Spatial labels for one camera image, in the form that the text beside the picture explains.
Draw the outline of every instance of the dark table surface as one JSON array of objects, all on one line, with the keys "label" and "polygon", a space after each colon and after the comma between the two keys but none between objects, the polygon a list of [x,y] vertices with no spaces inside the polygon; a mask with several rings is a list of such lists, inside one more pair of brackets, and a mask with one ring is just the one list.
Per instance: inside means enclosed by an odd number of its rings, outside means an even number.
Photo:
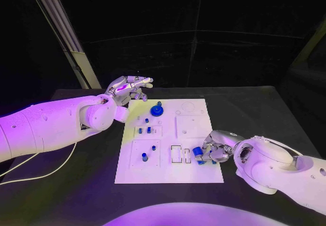
[{"label": "dark table surface", "polygon": [[[250,138],[266,136],[319,157],[296,118],[273,87],[154,88],[149,98],[205,98],[214,129]],[[53,100],[99,95],[103,89],[58,90]],[[283,194],[259,192],[236,175],[236,164],[221,164],[223,184],[115,184],[125,124],[112,127],[77,144],[74,155],[50,177],[0,186],[2,225],[103,225],[151,205],[203,202],[257,213],[285,224],[325,225],[326,216]],[[40,154],[4,181],[48,174],[66,161],[73,145]],[[28,156],[15,160],[14,165]]]}]

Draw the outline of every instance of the robotic hand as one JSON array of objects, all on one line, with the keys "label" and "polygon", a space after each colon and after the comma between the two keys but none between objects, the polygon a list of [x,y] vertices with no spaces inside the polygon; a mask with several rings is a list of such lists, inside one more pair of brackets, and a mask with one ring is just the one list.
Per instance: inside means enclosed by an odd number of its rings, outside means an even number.
[{"label": "robotic hand", "polygon": [[126,122],[132,98],[148,101],[142,87],[152,78],[122,76],[105,94],[32,105],[0,118],[0,162],[25,154],[58,150]]},{"label": "robotic hand", "polygon": [[198,161],[224,162],[234,155],[237,175],[255,189],[266,194],[281,190],[301,205],[326,215],[326,160],[304,156],[266,137],[244,139],[223,130],[211,132],[203,149],[208,147],[213,152],[197,155]]}]

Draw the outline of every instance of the white board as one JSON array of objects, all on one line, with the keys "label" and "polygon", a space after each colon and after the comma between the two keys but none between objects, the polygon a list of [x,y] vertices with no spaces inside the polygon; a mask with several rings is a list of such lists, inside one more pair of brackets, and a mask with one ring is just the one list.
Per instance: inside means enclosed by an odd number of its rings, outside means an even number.
[{"label": "white board", "polygon": [[[164,115],[155,117],[158,101]],[[116,184],[224,183],[220,163],[200,165],[193,152],[213,131],[205,99],[132,100],[129,109]]]}]

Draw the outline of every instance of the white cable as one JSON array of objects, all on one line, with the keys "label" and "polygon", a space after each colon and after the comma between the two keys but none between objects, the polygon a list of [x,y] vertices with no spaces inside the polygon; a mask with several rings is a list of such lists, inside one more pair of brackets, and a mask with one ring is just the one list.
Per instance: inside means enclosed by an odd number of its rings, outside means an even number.
[{"label": "white cable", "polygon": [[27,179],[19,179],[19,180],[11,180],[11,181],[6,181],[6,182],[0,183],[0,185],[8,184],[8,183],[14,183],[14,182],[19,182],[19,181],[35,180],[35,179],[48,177],[48,176],[50,176],[53,173],[55,173],[55,172],[60,170],[60,168],[67,164],[67,162],[68,162],[68,160],[70,160],[70,157],[71,157],[71,155],[73,155],[73,152],[74,152],[74,150],[76,150],[76,147],[77,147],[77,143],[76,143],[74,149],[73,149],[73,151],[71,151],[71,154],[70,154],[70,156],[68,156],[66,162],[64,162],[63,165],[58,167],[58,169],[57,169],[55,171],[53,171],[50,174],[47,174],[47,175],[44,175],[44,176],[41,176],[41,177],[35,177],[35,178],[27,178]]},{"label": "white cable", "polygon": [[17,165],[8,172],[5,172],[0,177],[8,174],[12,170],[15,170],[19,166],[22,166],[30,160],[32,160],[35,157],[38,156],[38,153],[30,158],[27,159],[22,163],[19,163],[19,165]]},{"label": "white cable", "polygon": [[265,138],[265,139],[269,140],[269,141],[272,141],[272,142],[276,143],[278,145],[281,145],[281,146],[289,148],[296,154],[304,155],[299,151],[296,151],[293,148],[291,148],[291,147],[289,147],[288,145],[285,145],[282,142],[279,142],[279,141],[276,141],[276,140],[273,140],[273,139],[270,139],[270,138]]}]

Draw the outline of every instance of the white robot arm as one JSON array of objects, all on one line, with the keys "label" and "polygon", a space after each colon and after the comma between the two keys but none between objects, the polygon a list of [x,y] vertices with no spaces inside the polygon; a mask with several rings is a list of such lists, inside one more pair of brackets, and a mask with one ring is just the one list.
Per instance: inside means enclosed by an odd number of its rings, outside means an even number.
[{"label": "white robot arm", "polygon": [[326,215],[326,160],[304,156],[283,143],[255,136],[244,139],[237,134],[216,130],[204,142],[198,161],[224,162],[234,155],[237,175],[266,194],[278,190],[305,207]]},{"label": "white robot arm", "polygon": [[152,78],[120,77],[105,94],[32,105],[0,118],[0,162],[25,154],[58,150],[106,130],[113,120],[126,122],[135,97],[148,97]]}]

